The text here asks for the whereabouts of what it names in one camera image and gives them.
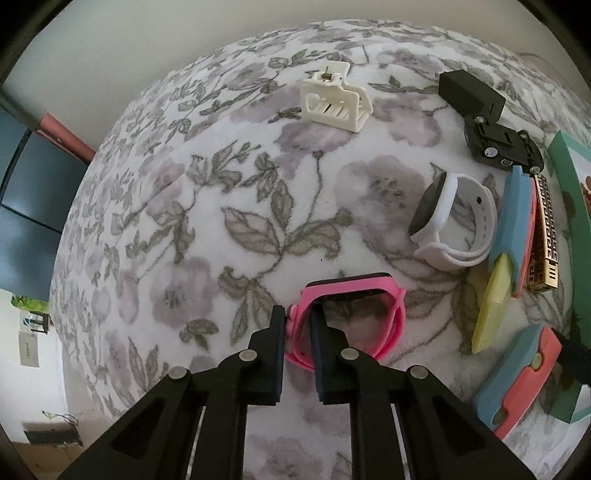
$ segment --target floral fabric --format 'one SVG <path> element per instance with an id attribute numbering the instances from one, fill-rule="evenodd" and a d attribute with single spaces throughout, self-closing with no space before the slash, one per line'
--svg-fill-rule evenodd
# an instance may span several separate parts
<path id="1" fill-rule="evenodd" d="M 375 112 L 363 130 L 300 119 L 298 86 L 326 60 L 351 63 Z M 526 129 L 546 160 L 560 285 L 511 300 L 490 349 L 470 339 L 486 265 L 445 273 L 413 257 L 407 229 L 441 170 L 466 173 L 502 201 L 505 173 L 475 162 L 437 76 L 464 68 L 506 98 L 502 123 Z M 589 145 L 589 110 L 564 86 L 496 45 L 402 22 L 318 22 L 247 38 L 141 92 L 99 148 L 58 251 L 50 309 L 64 348 L 111 419 L 173 365 L 211 368 L 246 347 L 275 303 L 310 281 L 388 271 L 408 290 L 408 324 L 386 364 L 423 364 L 468 401 L 509 340 L 544 322 L 568 330 L 569 232 L 545 146 L 557 130 Z M 457 199 L 448 241 L 473 240 Z M 381 308 L 328 308 L 351 343 L 371 344 Z M 548 382 L 505 439 L 551 478 L 586 425 L 544 413 Z M 248 417 L 245 478 L 350 478 L 345 406 L 323 407 L 313 376 L 286 364 L 281 404 Z"/>

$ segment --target white smartwatch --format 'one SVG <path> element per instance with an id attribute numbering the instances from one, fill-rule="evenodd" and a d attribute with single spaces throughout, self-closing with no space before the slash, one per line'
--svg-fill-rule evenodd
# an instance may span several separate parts
<path id="1" fill-rule="evenodd" d="M 474 243 L 467 251 L 440 240 L 456 195 L 472 207 L 476 221 Z M 408 233 L 418 244 L 415 257 L 449 272 L 481 263 L 491 251 L 495 229 L 496 206 L 491 191 L 468 175 L 443 172 L 423 193 Z"/>

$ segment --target white watch strap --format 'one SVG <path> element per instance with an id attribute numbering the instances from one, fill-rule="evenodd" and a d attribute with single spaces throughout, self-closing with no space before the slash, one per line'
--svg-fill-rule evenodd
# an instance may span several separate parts
<path id="1" fill-rule="evenodd" d="M 444 187 L 433 218 L 411 239 L 419 245 L 415 257 L 425 259 L 439 270 L 452 271 L 477 265 L 488 256 L 496 229 L 496 206 L 491 191 L 477 180 L 464 174 L 447 175 L 451 180 L 450 185 L 457 185 L 457 191 L 451 195 L 450 189 Z M 447 222 L 456 194 L 470 205 L 476 221 L 475 238 L 467 251 L 454 249 L 440 241 L 440 231 Z"/>

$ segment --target white hair clip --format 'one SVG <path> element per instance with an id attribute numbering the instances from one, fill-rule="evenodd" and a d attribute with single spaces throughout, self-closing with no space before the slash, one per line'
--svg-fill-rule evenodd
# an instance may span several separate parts
<path id="1" fill-rule="evenodd" d="M 327 61 L 300 85 L 301 116 L 331 127 L 359 132 L 374 106 L 363 87 L 349 85 L 345 78 L 351 65 L 346 61 Z"/>

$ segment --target white wall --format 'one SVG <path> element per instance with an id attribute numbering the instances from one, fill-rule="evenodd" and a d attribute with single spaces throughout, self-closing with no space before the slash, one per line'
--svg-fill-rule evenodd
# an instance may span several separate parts
<path id="1" fill-rule="evenodd" d="M 10 305 L 11 298 L 0 290 L 0 424 L 13 442 L 28 443 L 22 422 L 49 423 L 42 410 L 68 413 L 61 343 L 55 330 L 38 334 L 39 368 L 23 367 L 18 332 L 26 312 Z"/>
<path id="2" fill-rule="evenodd" d="M 591 92 L 550 31 L 518 0 L 74 0 L 7 79 L 9 95 L 97 148 L 127 104 L 170 70 L 241 38 L 336 18 L 438 25 L 548 60 Z"/>

